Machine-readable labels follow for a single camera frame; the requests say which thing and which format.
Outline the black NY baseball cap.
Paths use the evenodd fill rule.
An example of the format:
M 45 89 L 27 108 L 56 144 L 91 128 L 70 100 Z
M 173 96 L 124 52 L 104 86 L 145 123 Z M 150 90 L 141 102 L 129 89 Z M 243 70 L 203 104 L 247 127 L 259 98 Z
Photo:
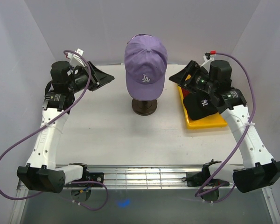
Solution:
M 183 105 L 191 120 L 203 119 L 218 112 L 217 108 L 203 95 L 189 94 L 183 99 Z

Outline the lavender baseball cap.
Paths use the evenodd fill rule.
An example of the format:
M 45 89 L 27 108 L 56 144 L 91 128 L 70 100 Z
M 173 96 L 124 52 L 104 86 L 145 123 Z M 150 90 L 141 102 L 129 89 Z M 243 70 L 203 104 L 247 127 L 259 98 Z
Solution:
M 167 65 L 167 50 L 159 38 L 148 34 L 131 38 L 124 53 L 129 95 L 138 101 L 159 98 L 165 84 Z

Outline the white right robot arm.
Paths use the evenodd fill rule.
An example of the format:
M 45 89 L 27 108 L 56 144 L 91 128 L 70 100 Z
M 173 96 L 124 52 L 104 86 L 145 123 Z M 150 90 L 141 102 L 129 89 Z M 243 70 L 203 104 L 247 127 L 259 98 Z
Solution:
M 218 179 L 233 183 L 240 192 L 271 186 L 280 178 L 280 161 L 276 161 L 263 144 L 252 124 L 247 102 L 242 92 L 231 85 L 232 68 L 227 61 L 214 60 L 206 70 L 195 61 L 169 80 L 189 91 L 191 95 L 204 93 L 226 121 L 235 141 L 235 149 L 242 156 L 243 165 L 229 165 L 230 154 L 225 161 L 211 161 L 203 165 L 195 178 L 201 178 L 202 187 L 213 185 Z

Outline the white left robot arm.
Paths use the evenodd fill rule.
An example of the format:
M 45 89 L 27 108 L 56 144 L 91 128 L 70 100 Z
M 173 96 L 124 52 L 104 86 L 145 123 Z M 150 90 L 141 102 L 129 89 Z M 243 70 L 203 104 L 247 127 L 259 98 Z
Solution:
M 91 62 L 88 65 L 90 74 L 81 65 L 70 65 L 67 61 L 51 65 L 52 80 L 47 84 L 42 106 L 42 130 L 26 165 L 17 169 L 18 178 L 29 190 L 60 193 L 69 182 L 81 187 L 89 183 L 90 176 L 81 163 L 56 167 L 56 151 L 75 101 L 74 94 L 85 89 L 95 91 L 115 79 Z

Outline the red baseball cap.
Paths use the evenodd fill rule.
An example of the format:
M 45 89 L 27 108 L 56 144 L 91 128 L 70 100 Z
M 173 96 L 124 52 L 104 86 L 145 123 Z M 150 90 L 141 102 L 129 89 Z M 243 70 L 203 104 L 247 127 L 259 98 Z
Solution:
M 181 93 L 182 93 L 182 98 L 185 98 L 190 94 L 190 92 L 184 88 L 181 88 Z

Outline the beige mannequin head stand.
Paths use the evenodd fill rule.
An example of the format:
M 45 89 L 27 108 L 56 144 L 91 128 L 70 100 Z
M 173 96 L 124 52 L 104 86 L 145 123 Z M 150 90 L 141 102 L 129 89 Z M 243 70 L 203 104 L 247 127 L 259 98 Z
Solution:
M 151 101 L 139 101 L 136 99 L 132 99 L 132 109 L 133 111 L 141 116 L 148 116 L 153 114 L 157 109 L 157 100 Z

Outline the yellow plastic tray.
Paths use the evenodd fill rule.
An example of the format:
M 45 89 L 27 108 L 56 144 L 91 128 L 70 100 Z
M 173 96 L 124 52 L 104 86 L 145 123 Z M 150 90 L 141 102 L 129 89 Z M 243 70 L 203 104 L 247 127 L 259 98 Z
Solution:
M 182 93 L 181 93 L 181 87 L 177 86 L 180 99 L 181 99 L 181 104 L 182 104 L 182 109 L 185 117 L 185 123 L 186 127 L 188 129 L 205 129 L 205 128 L 219 128 L 219 127 L 226 127 L 227 123 L 223 119 L 223 117 L 219 114 L 213 114 L 210 116 L 207 116 L 205 118 L 199 119 L 199 120 L 192 120 L 187 113 L 187 110 L 184 106 L 183 103 L 183 98 L 182 98 Z

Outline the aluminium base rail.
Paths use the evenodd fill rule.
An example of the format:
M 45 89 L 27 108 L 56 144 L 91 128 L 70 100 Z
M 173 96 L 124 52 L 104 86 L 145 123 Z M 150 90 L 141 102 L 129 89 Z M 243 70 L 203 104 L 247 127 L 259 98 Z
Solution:
M 60 193 L 63 189 L 199 188 L 208 175 L 202 166 L 90 166 L 70 164 L 48 169 L 19 166 L 16 174 L 29 190 Z

